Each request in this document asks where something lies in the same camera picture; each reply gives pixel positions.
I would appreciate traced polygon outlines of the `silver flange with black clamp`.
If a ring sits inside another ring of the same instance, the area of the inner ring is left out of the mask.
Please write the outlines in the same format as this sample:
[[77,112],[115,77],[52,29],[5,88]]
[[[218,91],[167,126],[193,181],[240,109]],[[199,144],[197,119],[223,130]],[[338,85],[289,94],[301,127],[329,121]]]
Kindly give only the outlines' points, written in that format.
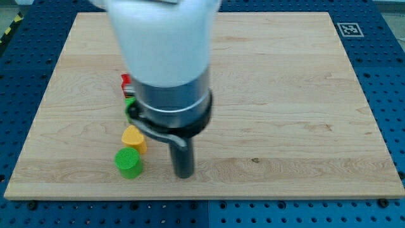
[[174,87],[134,81],[135,101],[126,108],[130,123],[154,140],[182,151],[192,149],[192,138],[211,118],[209,71],[207,67],[195,79]]

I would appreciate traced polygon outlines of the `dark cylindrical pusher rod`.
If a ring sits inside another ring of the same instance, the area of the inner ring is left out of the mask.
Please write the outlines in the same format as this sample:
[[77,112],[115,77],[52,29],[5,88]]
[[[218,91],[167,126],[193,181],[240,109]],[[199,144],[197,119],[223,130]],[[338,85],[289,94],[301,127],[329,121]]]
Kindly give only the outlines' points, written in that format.
[[194,174],[194,147],[192,138],[184,138],[185,147],[169,144],[173,170],[177,177],[187,179]]

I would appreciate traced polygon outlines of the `green block behind arm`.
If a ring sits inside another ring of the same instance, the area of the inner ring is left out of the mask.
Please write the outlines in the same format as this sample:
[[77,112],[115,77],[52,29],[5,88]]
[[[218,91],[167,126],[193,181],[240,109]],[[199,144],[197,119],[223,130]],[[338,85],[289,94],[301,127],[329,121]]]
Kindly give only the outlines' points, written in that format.
[[136,101],[136,98],[133,97],[133,96],[125,97],[125,115],[126,115],[128,123],[131,122],[131,117],[130,117],[130,114],[128,112],[128,109],[135,101]]

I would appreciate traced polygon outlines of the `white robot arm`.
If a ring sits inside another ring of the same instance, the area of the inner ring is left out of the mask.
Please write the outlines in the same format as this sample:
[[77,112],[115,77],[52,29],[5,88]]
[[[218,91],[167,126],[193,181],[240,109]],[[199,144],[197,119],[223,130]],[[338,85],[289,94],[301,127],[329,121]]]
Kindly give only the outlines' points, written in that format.
[[179,178],[194,173],[193,138],[208,125],[211,32],[219,1],[99,0],[131,76],[132,125],[167,143]]

